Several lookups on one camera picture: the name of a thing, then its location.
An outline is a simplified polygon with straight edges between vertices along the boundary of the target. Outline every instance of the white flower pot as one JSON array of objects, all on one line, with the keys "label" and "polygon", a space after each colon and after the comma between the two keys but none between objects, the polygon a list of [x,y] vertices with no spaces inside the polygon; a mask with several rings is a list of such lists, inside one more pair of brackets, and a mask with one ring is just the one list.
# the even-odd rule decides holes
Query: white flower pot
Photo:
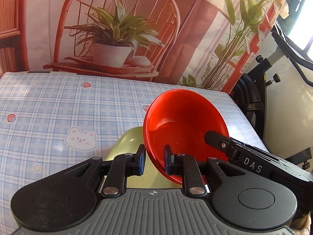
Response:
[{"label": "white flower pot", "polygon": [[115,47],[93,42],[92,51],[94,63],[122,67],[131,52],[131,47]]}]

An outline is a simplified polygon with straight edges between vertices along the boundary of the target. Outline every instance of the adjustment knob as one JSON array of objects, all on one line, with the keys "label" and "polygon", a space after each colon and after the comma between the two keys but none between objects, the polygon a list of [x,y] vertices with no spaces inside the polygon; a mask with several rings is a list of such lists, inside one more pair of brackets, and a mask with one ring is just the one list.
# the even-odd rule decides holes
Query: adjustment knob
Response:
[{"label": "adjustment knob", "polygon": [[273,79],[276,83],[281,82],[281,78],[278,76],[277,73],[274,74]]},{"label": "adjustment knob", "polygon": [[305,162],[303,163],[303,165],[302,165],[302,169],[306,170],[306,169],[308,169],[310,166],[311,166],[310,163],[308,163],[307,161],[305,161]]},{"label": "adjustment knob", "polygon": [[258,63],[260,63],[260,62],[262,62],[262,61],[264,60],[264,58],[263,58],[263,56],[258,55],[258,56],[255,58],[255,60],[256,60]]}]

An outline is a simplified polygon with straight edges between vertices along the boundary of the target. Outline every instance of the blue plaid fabric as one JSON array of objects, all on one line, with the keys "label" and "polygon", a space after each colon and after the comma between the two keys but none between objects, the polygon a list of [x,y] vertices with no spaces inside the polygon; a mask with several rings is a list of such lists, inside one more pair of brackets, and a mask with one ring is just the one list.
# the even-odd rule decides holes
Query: blue plaid fabric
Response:
[{"label": "blue plaid fabric", "polygon": [[[91,87],[82,87],[84,82]],[[105,158],[124,132],[143,124],[142,106],[174,88],[203,95],[221,113],[231,137],[265,149],[226,93],[74,74],[5,73],[0,79],[0,235],[17,228],[10,200],[19,188],[90,157]],[[8,122],[9,114],[14,121]],[[97,148],[68,148],[64,138],[71,127],[94,131]]]}]

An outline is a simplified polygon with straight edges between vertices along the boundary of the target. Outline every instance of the gray ridged panel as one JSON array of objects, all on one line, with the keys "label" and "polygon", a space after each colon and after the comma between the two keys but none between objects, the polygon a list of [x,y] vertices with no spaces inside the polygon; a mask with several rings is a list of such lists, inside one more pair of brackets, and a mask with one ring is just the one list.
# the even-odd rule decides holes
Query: gray ridged panel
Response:
[{"label": "gray ridged panel", "polygon": [[240,231],[221,222],[205,201],[184,196],[180,189],[127,189],[115,199],[105,199],[81,224],[57,232],[20,228],[13,235],[292,235],[278,231]]}]

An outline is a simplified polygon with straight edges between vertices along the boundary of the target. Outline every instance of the potted plant print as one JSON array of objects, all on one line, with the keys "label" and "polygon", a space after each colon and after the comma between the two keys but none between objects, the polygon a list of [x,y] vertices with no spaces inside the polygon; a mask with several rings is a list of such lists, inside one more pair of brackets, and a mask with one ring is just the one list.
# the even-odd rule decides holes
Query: potted plant print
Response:
[{"label": "potted plant print", "polygon": [[91,43],[93,62],[100,65],[122,67],[130,52],[139,46],[148,48],[150,44],[164,46],[152,29],[153,23],[142,16],[132,15],[121,0],[115,0],[114,13],[103,8],[90,7],[88,14],[91,24],[75,25],[67,29],[77,30],[71,36],[78,36],[76,45]]}]

